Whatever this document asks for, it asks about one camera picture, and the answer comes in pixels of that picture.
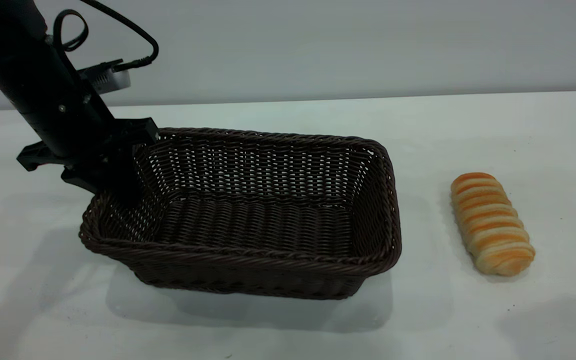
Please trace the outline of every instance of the golden crust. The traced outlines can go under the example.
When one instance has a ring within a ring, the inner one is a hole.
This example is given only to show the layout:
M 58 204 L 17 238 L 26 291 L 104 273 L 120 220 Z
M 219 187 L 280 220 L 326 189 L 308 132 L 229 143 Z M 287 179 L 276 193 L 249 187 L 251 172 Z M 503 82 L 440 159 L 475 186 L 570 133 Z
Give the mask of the golden crust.
M 450 189 L 464 244 L 479 271 L 515 276 L 530 266 L 535 248 L 506 192 L 492 175 L 465 173 Z

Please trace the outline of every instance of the bread roll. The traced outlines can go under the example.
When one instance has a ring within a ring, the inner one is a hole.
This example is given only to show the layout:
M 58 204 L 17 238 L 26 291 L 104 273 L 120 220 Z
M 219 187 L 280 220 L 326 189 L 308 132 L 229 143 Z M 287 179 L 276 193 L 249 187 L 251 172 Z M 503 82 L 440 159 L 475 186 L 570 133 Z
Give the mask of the bread roll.
M 484 274 L 515 276 L 535 259 L 535 249 L 501 184 L 488 173 L 459 176 L 450 186 L 466 249 Z

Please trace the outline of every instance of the table surface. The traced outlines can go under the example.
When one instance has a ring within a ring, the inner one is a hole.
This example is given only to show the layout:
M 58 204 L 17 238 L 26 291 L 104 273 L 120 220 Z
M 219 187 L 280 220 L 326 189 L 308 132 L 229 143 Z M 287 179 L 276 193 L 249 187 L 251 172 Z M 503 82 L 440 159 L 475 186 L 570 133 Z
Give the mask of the table surface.
M 60 166 L 26 173 L 36 135 L 0 111 L 0 360 L 576 359 L 576 92 L 115 107 L 160 127 L 353 135 L 386 146 L 402 223 L 398 264 L 341 301 L 157 289 L 87 251 L 91 195 Z M 503 184 L 537 256 L 478 273 L 450 184 Z

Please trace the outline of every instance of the brown wicker basket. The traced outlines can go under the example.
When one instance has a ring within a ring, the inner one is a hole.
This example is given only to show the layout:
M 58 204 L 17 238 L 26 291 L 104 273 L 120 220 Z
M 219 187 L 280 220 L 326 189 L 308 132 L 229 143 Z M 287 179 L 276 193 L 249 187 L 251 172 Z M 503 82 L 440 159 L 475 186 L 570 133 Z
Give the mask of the brown wicker basket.
M 351 296 L 402 242 L 393 166 L 359 137 L 162 129 L 135 152 L 142 199 L 96 195 L 79 236 L 156 287 Z

